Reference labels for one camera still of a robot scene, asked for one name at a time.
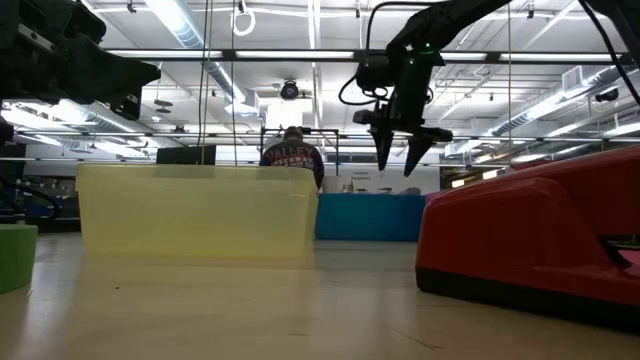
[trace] computer monitor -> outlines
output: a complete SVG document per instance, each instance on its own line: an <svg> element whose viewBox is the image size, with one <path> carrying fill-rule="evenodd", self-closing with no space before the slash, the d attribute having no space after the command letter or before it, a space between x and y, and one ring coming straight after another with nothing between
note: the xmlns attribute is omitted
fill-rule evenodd
<svg viewBox="0 0 640 360"><path fill-rule="evenodd" d="M156 164L199 165L202 163L202 146L158 149ZM216 146L204 147L204 165L216 164Z"/></svg>

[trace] red plastic object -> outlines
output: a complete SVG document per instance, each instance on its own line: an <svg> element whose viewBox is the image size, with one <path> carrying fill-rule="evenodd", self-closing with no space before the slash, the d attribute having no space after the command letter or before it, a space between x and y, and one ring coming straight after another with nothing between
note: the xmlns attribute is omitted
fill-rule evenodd
<svg viewBox="0 0 640 360"><path fill-rule="evenodd" d="M518 171L427 205L418 286L552 313L570 304L580 312L574 301L588 300L583 312L640 327L638 265L616 261L617 252L603 243L634 234L640 234L640 147Z"/></svg>

